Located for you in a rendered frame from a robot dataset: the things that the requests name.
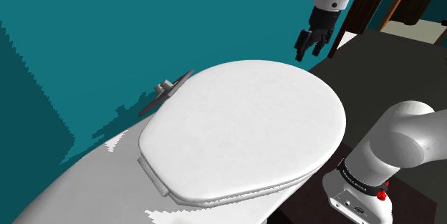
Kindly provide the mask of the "white toilet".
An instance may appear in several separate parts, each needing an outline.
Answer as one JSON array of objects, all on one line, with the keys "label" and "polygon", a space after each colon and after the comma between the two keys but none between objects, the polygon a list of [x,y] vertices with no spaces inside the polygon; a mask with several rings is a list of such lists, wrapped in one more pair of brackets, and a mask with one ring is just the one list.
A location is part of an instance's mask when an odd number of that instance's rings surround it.
[{"label": "white toilet", "polygon": [[13,224],[264,224],[345,125],[340,98],[307,71],[219,64],[73,164]]}]

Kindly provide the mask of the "dark robot stand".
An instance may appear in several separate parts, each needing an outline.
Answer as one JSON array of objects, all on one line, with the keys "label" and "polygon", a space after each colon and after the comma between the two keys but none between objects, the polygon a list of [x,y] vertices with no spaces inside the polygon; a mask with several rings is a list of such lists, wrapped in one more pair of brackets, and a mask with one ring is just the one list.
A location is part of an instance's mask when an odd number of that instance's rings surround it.
[{"label": "dark robot stand", "polygon": [[[333,209],[322,187],[322,177],[352,149],[342,143],[318,172],[285,200],[267,224],[355,224]],[[393,224],[434,224],[437,204],[396,177],[389,179],[388,199],[393,203]]]}]

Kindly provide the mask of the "grey disc with white knob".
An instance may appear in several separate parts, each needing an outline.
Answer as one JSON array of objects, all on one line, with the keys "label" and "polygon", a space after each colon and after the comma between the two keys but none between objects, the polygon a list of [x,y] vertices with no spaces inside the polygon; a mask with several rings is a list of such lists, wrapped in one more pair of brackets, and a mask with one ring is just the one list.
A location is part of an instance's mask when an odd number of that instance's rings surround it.
[{"label": "grey disc with white knob", "polygon": [[138,116],[143,116],[158,105],[164,103],[167,99],[171,98],[178,91],[178,89],[191,77],[193,73],[194,69],[189,70],[174,82],[169,82],[166,79],[155,86],[154,90],[156,91],[157,96],[138,113]]}]

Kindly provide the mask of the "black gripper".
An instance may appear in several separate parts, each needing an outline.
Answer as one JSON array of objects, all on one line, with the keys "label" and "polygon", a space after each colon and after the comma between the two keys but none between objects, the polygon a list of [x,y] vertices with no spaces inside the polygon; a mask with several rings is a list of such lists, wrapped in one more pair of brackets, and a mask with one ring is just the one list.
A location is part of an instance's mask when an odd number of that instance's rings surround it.
[{"label": "black gripper", "polygon": [[[329,43],[335,24],[341,14],[341,11],[327,11],[313,8],[309,18],[309,31],[301,30],[294,48],[296,49],[295,59],[300,62],[303,60],[305,52],[314,44],[312,55],[318,57],[322,48]],[[319,39],[318,35],[324,35],[325,39]]]}]

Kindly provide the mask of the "dark brown wooden door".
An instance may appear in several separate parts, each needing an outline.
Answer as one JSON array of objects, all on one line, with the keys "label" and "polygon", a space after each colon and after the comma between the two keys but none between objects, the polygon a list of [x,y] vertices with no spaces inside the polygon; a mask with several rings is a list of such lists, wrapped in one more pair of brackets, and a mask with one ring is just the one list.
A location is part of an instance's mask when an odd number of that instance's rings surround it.
[{"label": "dark brown wooden door", "polygon": [[[392,0],[386,12],[382,15],[382,19],[376,26],[376,31],[380,31],[389,22],[391,16],[394,14],[399,3],[402,0]],[[327,58],[333,58],[338,46],[341,45],[341,41],[346,32],[351,32],[354,35],[362,34],[375,12],[377,11],[382,0],[354,0],[347,16],[335,38],[335,41],[329,51]]]}]

